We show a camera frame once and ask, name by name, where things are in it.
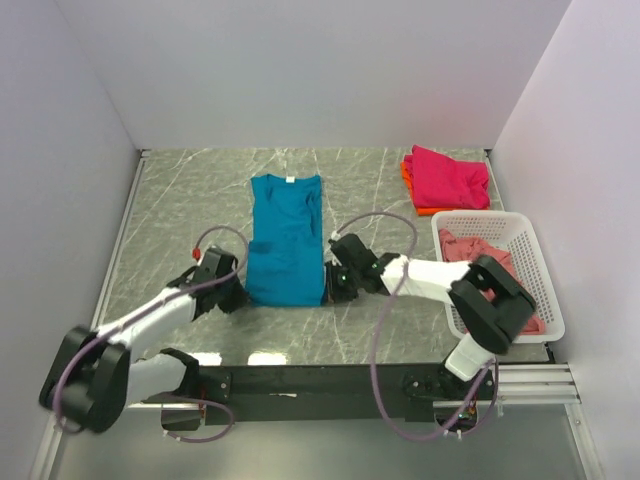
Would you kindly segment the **blue t shirt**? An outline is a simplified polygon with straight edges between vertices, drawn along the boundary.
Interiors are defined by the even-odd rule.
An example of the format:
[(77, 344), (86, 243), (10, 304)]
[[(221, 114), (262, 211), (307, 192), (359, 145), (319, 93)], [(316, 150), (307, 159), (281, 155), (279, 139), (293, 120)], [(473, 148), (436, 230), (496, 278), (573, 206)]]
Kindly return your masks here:
[(266, 307), (319, 307), (325, 299), (322, 179), (251, 179), (253, 238), (246, 289)]

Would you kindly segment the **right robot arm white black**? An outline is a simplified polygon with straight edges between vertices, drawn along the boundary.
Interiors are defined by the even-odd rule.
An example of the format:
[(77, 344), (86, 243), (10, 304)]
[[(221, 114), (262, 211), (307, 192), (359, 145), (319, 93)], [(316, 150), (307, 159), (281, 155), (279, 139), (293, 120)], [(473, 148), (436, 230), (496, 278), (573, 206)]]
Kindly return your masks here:
[(327, 299), (351, 303), (359, 294), (425, 298), (453, 307), (466, 332), (432, 377), (409, 388), (436, 399), (460, 399), (481, 369), (508, 352), (536, 312), (536, 302), (495, 258), (438, 262), (399, 253), (377, 256), (352, 233), (329, 240)]

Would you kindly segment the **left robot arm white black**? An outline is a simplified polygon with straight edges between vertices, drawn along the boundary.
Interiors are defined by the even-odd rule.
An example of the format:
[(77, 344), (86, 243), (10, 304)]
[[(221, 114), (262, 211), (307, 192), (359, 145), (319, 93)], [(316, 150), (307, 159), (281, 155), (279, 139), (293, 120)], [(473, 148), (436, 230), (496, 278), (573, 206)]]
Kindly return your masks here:
[(219, 247), (195, 249), (193, 257), (195, 264), (151, 301), (106, 326), (78, 326), (65, 335), (39, 395), (63, 432), (103, 433), (127, 406), (156, 395), (194, 403), (199, 414), (228, 409), (228, 378), (205, 375), (195, 357), (174, 348), (141, 357), (214, 308), (232, 313), (246, 304), (238, 278), (242, 261)]

